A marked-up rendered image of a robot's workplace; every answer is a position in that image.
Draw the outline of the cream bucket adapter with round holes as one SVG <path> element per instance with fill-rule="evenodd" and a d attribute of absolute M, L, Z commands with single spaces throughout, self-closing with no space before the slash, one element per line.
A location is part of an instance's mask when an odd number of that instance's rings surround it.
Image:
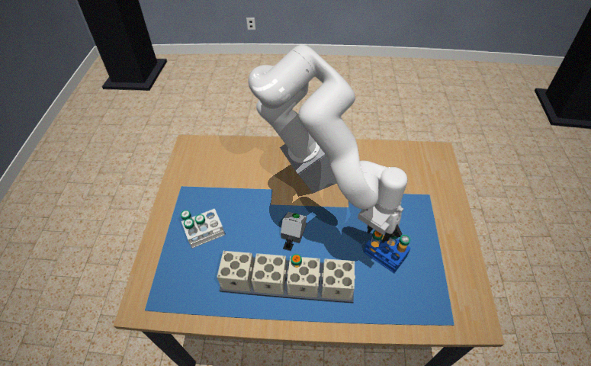
<path fill-rule="evenodd" d="M 309 267 L 310 268 L 309 268 Z M 301 266 L 290 263 L 287 271 L 287 295 L 317 297 L 320 272 L 320 258 L 302 257 Z"/>
<path fill-rule="evenodd" d="M 254 291 L 258 293 L 284 295 L 286 273 L 286 256 L 256 254 L 252 274 Z"/>

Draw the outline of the white tube rack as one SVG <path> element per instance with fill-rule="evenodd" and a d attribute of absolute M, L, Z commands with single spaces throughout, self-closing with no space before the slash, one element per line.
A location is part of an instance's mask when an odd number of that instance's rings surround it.
<path fill-rule="evenodd" d="M 207 217 L 207 214 L 209 214 L 209 213 L 213 213 L 213 215 L 210 215 L 209 217 Z M 184 221 L 182 221 L 182 225 L 184 227 L 186 236 L 188 238 L 188 241 L 189 241 L 192 249 L 194 247 L 197 247 L 197 246 L 200 246 L 202 244 L 205 244 L 206 242 L 210 242 L 211 240 L 217 239 L 217 238 L 219 238 L 221 236 L 225 236 L 225 233 L 223 231 L 223 226 L 222 226 L 222 224 L 220 222 L 219 217 L 217 216 L 217 212 L 216 211 L 209 210 L 209 211 L 207 211 L 205 213 L 201 213 L 201 214 L 203 214 L 204 217 L 205 217 L 205 222 L 207 224 L 207 230 L 204 231 L 204 232 L 201 232 L 198 229 L 198 225 L 196 224 L 195 219 L 194 219 L 196 216 L 195 217 L 192 217 L 192 219 L 194 221 L 194 224 L 196 226 L 196 229 L 197 229 L 197 233 L 194 236 L 189 236 L 188 231 L 187 231 L 187 229 L 184 226 Z M 205 234 L 205 233 L 209 233 L 210 235 L 207 235 L 207 236 L 204 236 L 203 237 L 202 235 Z M 198 236 L 199 236 L 199 239 L 196 239 L 195 241 L 192 241 L 191 240 L 191 239 L 193 239 L 195 237 L 198 237 Z"/>

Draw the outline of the blue table mat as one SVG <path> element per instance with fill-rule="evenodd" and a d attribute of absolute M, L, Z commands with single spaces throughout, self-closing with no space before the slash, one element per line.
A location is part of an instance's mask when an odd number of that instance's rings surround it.
<path fill-rule="evenodd" d="M 430 194 L 403 194 L 410 252 L 395 273 L 364 253 L 374 229 L 362 209 L 271 204 L 272 189 L 181 186 L 145 311 L 318 323 L 454 326 Z M 225 236 L 190 246 L 180 213 L 217 212 Z M 288 212 L 307 217 L 300 243 L 284 246 Z M 220 292 L 223 251 L 355 261 L 354 302 Z"/>

